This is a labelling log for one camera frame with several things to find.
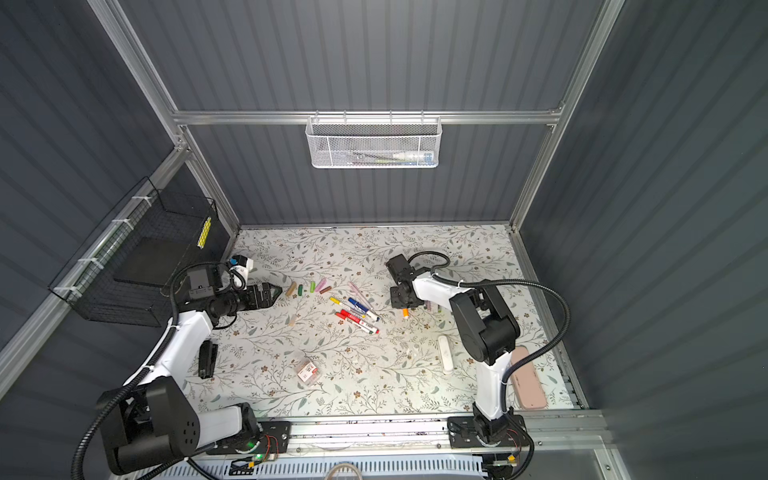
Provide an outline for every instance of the black wire basket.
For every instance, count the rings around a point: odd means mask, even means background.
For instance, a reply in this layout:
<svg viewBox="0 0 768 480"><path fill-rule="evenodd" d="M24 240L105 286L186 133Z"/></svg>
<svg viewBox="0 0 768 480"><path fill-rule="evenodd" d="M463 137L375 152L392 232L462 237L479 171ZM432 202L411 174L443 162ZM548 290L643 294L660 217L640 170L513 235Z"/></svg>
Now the black wire basket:
<svg viewBox="0 0 768 480"><path fill-rule="evenodd" d="M206 241L220 227L216 220L210 198L152 190L126 218L113 220L117 225L92 255L68 263L48 289L86 320L164 326L176 272L223 255Z"/></svg>

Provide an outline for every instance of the white eraser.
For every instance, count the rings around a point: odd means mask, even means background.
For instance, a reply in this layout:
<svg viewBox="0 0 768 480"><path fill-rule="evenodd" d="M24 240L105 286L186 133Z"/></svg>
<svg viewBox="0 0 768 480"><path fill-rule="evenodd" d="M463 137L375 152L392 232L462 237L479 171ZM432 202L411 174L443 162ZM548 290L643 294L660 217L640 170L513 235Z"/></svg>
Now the white eraser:
<svg viewBox="0 0 768 480"><path fill-rule="evenodd" d="M442 372L448 375L453 372L453 358L451 357L451 344L448 337L441 335L437 339L437 346L440 350L440 361L442 362Z"/></svg>

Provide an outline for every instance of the blue marker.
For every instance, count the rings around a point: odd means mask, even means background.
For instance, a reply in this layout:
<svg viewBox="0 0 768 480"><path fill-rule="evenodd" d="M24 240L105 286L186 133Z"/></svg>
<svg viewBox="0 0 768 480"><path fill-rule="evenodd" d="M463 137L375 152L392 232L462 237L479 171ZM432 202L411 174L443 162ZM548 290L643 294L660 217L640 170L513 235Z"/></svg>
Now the blue marker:
<svg viewBox="0 0 768 480"><path fill-rule="evenodd" d="M366 315L369 315L369 316L372 316L373 318L375 318L377 322L379 320L381 320L381 317L376 312L374 312L370 308L366 307L362 303L358 302L357 300L353 299L352 297L349 298L349 302L352 305L356 306L357 308L361 309L363 312L365 312Z"/></svg>

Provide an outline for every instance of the table surface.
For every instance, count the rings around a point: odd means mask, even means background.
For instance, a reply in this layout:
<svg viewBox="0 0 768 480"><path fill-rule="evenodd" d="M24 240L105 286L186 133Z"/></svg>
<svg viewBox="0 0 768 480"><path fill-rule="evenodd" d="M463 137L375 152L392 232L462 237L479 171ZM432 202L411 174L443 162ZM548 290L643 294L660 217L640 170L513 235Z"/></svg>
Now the table surface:
<svg viewBox="0 0 768 480"><path fill-rule="evenodd" d="M452 315L419 307L404 319L389 305L394 285L384 263L399 253L447 253L443 275L467 281L520 278L515 253L501 225L440 227L360 227L336 229L243 230L233 254L253 258L250 279L288 290L292 281L304 293L282 295L272 308L241 312L226 330L214 333L219 352L214 377L202 380L190 368L184 392L198 411L250 402L257 416L371 415L467 412L475 397L475 361L462 347ZM430 265L420 257L414 265ZM310 281L323 277L333 287L310 293ZM353 281L369 297L382 321L368 335L333 315L331 296L356 296ZM525 288L501 287L518 319L518 345L533 352L546 343L531 296ZM438 338L447 335L455 369L442 372ZM319 368L311 386L295 367L305 357ZM552 354L534 361L548 409L573 404ZM519 409L514 389L510 399Z"/></svg>

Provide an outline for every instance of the white mesh basket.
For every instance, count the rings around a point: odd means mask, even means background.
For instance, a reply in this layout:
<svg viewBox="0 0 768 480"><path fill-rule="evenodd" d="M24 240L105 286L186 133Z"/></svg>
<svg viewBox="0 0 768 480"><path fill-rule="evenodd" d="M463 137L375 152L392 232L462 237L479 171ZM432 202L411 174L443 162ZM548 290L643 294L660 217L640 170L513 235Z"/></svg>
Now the white mesh basket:
<svg viewBox="0 0 768 480"><path fill-rule="evenodd" d="M437 167L440 119L412 124L306 122L306 141L316 168Z"/></svg>

